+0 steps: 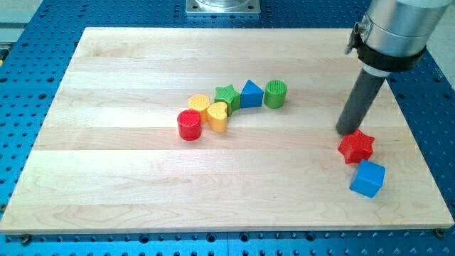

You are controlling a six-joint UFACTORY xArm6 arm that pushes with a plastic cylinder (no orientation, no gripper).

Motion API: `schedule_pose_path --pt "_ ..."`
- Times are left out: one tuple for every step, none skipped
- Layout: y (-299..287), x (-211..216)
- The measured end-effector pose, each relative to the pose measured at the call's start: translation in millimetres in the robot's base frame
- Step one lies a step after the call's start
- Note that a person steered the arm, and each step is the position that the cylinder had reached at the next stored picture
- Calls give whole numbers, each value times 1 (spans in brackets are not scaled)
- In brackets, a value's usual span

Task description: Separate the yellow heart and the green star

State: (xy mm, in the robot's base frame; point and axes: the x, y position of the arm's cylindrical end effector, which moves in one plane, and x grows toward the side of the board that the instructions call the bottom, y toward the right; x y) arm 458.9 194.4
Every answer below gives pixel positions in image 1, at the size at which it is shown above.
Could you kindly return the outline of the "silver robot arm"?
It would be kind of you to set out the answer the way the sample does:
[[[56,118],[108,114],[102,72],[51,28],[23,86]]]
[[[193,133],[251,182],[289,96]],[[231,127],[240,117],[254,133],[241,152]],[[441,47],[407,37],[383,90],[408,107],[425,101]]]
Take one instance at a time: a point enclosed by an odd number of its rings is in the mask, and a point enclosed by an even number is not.
[[[415,68],[450,0],[372,0],[351,31],[346,53],[356,49],[364,69],[385,77]]]

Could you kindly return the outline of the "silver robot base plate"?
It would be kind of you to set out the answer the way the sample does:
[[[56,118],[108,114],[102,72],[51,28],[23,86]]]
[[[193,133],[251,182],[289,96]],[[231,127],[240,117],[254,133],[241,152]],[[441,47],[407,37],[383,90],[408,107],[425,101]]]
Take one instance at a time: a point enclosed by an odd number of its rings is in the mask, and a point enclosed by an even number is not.
[[[186,13],[192,15],[260,12],[260,0],[186,0]]]

